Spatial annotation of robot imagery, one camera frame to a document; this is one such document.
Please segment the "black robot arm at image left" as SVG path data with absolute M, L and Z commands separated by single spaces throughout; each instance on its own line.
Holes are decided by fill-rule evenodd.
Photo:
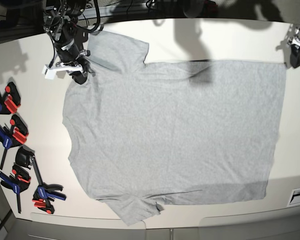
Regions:
M 58 0 L 48 13 L 43 29 L 51 39 L 53 58 L 42 69 L 46 79 L 67 72 L 79 85 L 87 81 L 90 51 L 84 49 L 83 42 L 88 40 L 88 33 L 77 25 L 86 5 L 85 0 Z

